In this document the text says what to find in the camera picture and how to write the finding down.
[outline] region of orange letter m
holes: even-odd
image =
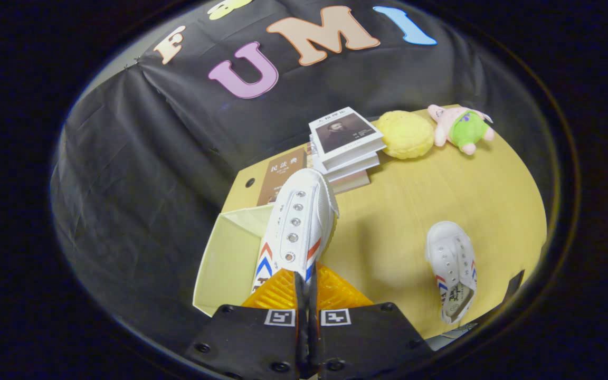
[[[352,50],[374,48],[379,45],[379,40],[370,36],[358,24],[348,7],[325,7],[320,10],[320,17],[323,26],[288,17],[271,24],[266,31],[280,33],[290,41],[301,54],[299,64],[304,67],[320,62],[328,56],[325,51],[316,50],[311,42],[318,43],[335,53],[342,51],[341,34],[344,34],[347,40],[346,47]]]

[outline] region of open box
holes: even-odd
[[[260,242],[273,204],[223,212],[217,217],[198,267],[193,305],[209,317],[218,307],[250,296]]]

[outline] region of pink plush toy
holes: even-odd
[[[484,120],[492,122],[492,118],[480,111],[466,107],[442,108],[432,104],[429,115],[438,123],[434,137],[436,146],[441,147],[449,140],[460,151],[471,155],[475,153],[475,144],[480,139],[494,139],[494,130]]]

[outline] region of book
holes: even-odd
[[[352,175],[345,176],[344,178],[334,180],[330,182],[332,191],[336,194],[341,194],[359,188],[365,185],[369,185],[369,176],[366,170],[353,173]]]
[[[307,159],[306,147],[300,147],[269,161],[260,190],[260,197],[258,197],[258,205],[275,202],[278,192],[283,187],[285,181],[296,171],[306,168],[308,161],[310,159]]]
[[[325,178],[327,178],[330,182],[345,178],[346,176],[352,175],[361,170],[367,170],[379,164],[379,156],[377,156],[377,153],[372,152],[347,162],[345,166],[340,166],[335,170],[328,170],[318,157],[318,149],[316,149],[316,144],[313,141],[309,142],[309,144],[311,145],[310,154],[313,161],[313,168],[323,173]]]
[[[296,171],[304,168],[316,169],[312,153],[311,143],[308,142],[303,147],[269,161],[257,205],[275,202],[280,188],[283,187],[285,181]],[[367,175],[367,171],[357,170],[350,175],[337,178],[336,180],[328,179],[328,182],[330,182],[332,191],[338,194],[353,190],[353,188],[369,185],[369,176]]]
[[[384,149],[381,132],[350,107],[309,123],[318,158],[328,171]]]

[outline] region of yellow plush ball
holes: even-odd
[[[424,156],[433,146],[433,127],[428,120],[407,111],[389,111],[377,120],[384,134],[384,153],[406,159]]]

